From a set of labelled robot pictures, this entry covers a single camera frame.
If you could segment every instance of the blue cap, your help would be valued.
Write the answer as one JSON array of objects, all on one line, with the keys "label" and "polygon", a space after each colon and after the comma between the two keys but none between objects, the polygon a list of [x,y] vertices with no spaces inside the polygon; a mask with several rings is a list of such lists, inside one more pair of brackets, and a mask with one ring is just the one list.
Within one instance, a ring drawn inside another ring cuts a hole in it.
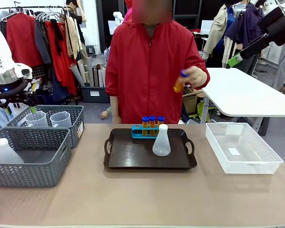
[{"label": "blue cap", "polygon": [[155,117],[155,116],[150,116],[150,117],[149,117],[149,120],[150,120],[150,121],[156,121],[156,117]]},{"label": "blue cap", "polygon": [[144,117],[142,118],[142,121],[143,121],[143,122],[149,122],[149,117],[144,116]]},{"label": "blue cap", "polygon": [[157,119],[159,122],[165,122],[165,117],[159,116]]},{"label": "blue cap", "polygon": [[182,70],[182,71],[180,72],[180,75],[181,75],[182,77],[189,77],[189,75],[186,75],[186,74],[185,74],[185,70]]}]

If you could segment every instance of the white plastic basket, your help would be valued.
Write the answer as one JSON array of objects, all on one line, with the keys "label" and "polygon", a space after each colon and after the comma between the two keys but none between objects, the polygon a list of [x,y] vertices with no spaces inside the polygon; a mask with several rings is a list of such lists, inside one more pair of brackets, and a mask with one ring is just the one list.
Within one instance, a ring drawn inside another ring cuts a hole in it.
[{"label": "white plastic basket", "polygon": [[274,174],[284,162],[247,123],[207,123],[206,138],[225,173]]}]

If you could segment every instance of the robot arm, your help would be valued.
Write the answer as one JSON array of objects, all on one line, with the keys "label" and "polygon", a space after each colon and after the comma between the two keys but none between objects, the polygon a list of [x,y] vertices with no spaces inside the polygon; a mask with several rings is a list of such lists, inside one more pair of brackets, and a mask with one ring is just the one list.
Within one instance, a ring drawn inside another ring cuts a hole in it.
[{"label": "robot arm", "polygon": [[9,103],[35,106],[33,95],[24,91],[27,79],[32,79],[32,69],[12,60],[9,46],[0,32],[0,108],[7,108]]},{"label": "robot arm", "polygon": [[263,35],[231,58],[228,61],[230,67],[260,53],[261,50],[268,47],[270,42],[275,42],[278,46],[285,43],[285,0],[278,0],[277,5],[271,5],[267,0],[251,0],[250,3],[256,7],[261,5],[266,7],[265,16],[258,24]]}]

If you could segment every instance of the test tube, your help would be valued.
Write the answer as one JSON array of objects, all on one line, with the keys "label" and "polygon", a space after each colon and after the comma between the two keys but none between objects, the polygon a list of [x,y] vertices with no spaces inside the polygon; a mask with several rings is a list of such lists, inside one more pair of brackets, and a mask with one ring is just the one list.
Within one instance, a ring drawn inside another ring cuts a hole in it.
[{"label": "test tube", "polygon": [[[149,127],[149,117],[147,117],[147,116],[144,116],[143,118],[142,118],[142,128],[148,128]],[[142,131],[142,135],[143,136],[147,136],[148,135],[148,130],[143,130]]]},{"label": "test tube", "polygon": [[157,118],[157,125],[158,125],[158,126],[160,126],[161,124],[164,124],[164,122],[165,122],[165,117],[159,116],[159,117]]},{"label": "test tube", "polygon": [[180,93],[183,90],[183,88],[184,88],[184,83],[182,81],[180,81],[180,78],[188,77],[188,75],[185,75],[184,72],[185,72],[184,70],[181,71],[181,73],[180,73],[181,77],[179,77],[177,79],[177,81],[175,83],[175,86],[173,88],[174,92],[176,92],[176,93]]},{"label": "test tube", "polygon": [[[150,128],[155,128],[156,125],[156,117],[155,116],[150,116]],[[156,135],[156,130],[150,130],[150,136],[154,137]]]}]

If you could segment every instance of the plastic basket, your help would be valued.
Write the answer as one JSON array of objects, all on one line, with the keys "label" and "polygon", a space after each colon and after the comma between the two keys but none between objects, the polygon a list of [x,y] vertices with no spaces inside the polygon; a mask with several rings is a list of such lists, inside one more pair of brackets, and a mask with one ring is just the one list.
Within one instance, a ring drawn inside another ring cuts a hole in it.
[{"label": "plastic basket", "polygon": [[24,161],[24,164],[0,164],[0,187],[56,186],[71,158],[69,134],[68,129],[0,129],[0,138],[7,138]]},{"label": "plastic basket", "polygon": [[274,174],[283,163],[247,123],[207,123],[206,138],[225,173]]},{"label": "plastic basket", "polygon": [[[71,148],[75,148],[79,142],[82,132],[85,129],[83,106],[70,105],[37,105],[36,111],[43,111],[47,114],[47,123],[49,127],[52,126],[50,117],[55,113],[68,112],[71,114],[72,127],[70,127],[70,141]],[[9,127],[26,127],[25,116],[31,113],[30,107],[27,107],[23,112],[12,119],[7,126]]]}]

